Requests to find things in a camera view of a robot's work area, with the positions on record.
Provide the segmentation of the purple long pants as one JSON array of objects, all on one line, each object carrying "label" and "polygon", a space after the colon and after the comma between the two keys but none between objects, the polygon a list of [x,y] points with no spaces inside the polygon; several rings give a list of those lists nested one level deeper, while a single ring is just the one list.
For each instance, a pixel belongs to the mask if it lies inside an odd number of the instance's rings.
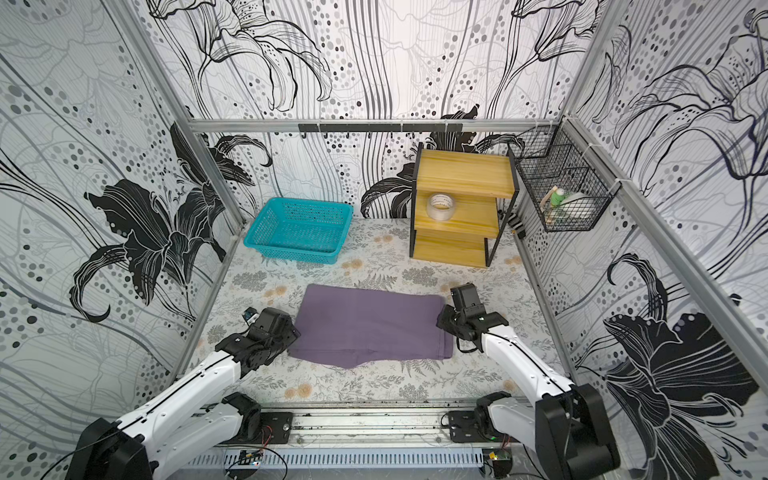
[{"label": "purple long pants", "polygon": [[444,306],[437,295],[312,284],[295,319],[300,337],[288,354],[344,369],[373,361],[447,360],[453,338],[437,327]]}]

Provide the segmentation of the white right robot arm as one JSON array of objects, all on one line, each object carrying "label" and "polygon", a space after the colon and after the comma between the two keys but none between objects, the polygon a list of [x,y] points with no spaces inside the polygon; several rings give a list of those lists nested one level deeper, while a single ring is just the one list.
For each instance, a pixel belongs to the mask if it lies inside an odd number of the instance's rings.
[{"label": "white right robot arm", "polygon": [[451,291],[438,328],[495,361],[524,395],[495,392],[473,410],[450,411],[441,424],[457,444],[511,439],[533,451],[547,479],[594,479],[621,465],[601,395],[577,385],[539,358],[497,312],[481,303],[474,284]]}]

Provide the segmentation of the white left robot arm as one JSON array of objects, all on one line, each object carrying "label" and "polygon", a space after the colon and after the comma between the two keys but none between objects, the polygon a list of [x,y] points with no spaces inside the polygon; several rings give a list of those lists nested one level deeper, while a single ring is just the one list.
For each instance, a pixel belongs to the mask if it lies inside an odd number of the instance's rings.
[{"label": "white left robot arm", "polygon": [[114,421],[91,423],[69,457],[66,478],[166,479],[219,444],[286,444],[292,414],[266,413],[232,388],[271,365],[300,333],[276,308],[249,308],[243,317],[245,331],[225,337],[155,398]]}]

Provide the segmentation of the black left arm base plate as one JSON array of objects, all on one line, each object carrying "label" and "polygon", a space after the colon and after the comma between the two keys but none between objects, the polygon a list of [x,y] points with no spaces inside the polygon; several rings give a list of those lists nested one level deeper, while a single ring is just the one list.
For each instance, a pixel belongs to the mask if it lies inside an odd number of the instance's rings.
[{"label": "black left arm base plate", "polygon": [[237,434],[223,442],[223,445],[267,444],[285,445],[289,443],[293,429],[292,412],[268,411],[250,414],[246,417]]}]

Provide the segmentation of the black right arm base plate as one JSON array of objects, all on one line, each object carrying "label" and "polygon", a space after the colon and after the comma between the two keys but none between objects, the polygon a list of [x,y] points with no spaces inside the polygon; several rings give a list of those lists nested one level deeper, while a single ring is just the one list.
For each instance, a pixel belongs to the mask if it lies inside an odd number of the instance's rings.
[{"label": "black right arm base plate", "polygon": [[448,430],[453,443],[505,443],[511,439],[498,431],[485,413],[470,410],[448,411],[440,420],[442,428]]}]

